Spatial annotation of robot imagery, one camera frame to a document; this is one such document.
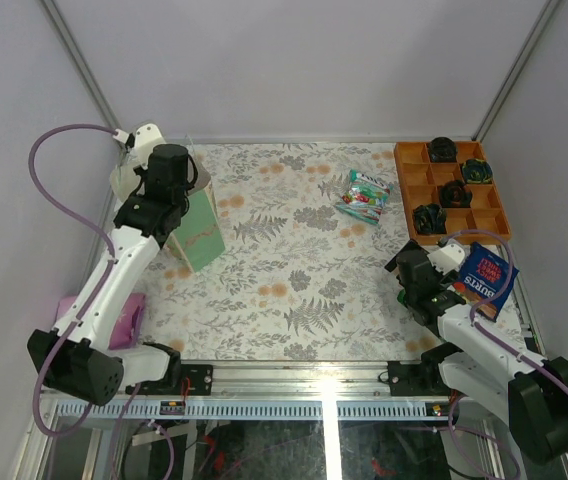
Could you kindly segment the blue Burts crisps bag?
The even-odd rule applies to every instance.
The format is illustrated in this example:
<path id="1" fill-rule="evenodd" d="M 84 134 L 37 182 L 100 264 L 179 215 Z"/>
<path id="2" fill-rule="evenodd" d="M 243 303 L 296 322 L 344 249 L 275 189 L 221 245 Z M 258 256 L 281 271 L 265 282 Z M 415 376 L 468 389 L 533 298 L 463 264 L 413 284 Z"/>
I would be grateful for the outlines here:
<path id="1" fill-rule="evenodd" d="M 480 306 L 479 313 L 487 320 L 496 322 L 519 273 L 518 268 L 514 267 L 510 282 L 506 283 L 508 271 L 507 260 L 474 242 L 460 267 L 453 289 L 471 305 L 488 299 L 487 304 Z"/>

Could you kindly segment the teal Fox's mint candy bag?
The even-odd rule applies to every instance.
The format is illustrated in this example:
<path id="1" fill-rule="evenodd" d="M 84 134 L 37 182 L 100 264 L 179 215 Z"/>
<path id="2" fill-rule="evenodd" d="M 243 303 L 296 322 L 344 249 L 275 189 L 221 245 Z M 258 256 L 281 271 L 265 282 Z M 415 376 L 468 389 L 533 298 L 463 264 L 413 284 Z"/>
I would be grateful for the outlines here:
<path id="1" fill-rule="evenodd" d="M 392 192 L 392 186 L 357 170 L 349 172 L 349 188 L 335 208 L 365 223 L 377 226 Z"/>

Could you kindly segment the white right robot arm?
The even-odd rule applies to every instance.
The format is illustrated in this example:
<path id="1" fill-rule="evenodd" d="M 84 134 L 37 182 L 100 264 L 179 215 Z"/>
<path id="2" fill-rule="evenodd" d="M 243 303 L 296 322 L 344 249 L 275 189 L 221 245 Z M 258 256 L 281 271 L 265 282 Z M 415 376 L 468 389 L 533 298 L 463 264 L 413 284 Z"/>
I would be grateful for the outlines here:
<path id="1" fill-rule="evenodd" d="M 518 346 L 474 312 L 454 287 L 465 259 L 453 240 L 434 251 L 410 240 L 387 263 L 401 287 L 399 303 L 441 341 L 416 363 L 388 363 L 391 393 L 456 390 L 500 419 L 535 463 L 568 454 L 568 360 Z"/>

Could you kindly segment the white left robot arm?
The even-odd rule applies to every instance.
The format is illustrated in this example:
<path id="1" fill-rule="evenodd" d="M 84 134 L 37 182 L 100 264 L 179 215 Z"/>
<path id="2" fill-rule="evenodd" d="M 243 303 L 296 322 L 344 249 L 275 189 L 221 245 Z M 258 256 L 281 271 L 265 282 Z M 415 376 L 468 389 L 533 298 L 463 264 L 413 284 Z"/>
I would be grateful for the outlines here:
<path id="1" fill-rule="evenodd" d="M 103 406 L 123 387 L 172 394 L 183 381 L 180 355 L 158 343 L 114 349 L 111 336 L 139 277 L 180 225 L 198 177 L 188 150 L 155 146 L 135 170 L 137 188 L 117 211 L 107 250 L 75 302 L 52 330 L 34 331 L 27 349 L 48 387 Z"/>

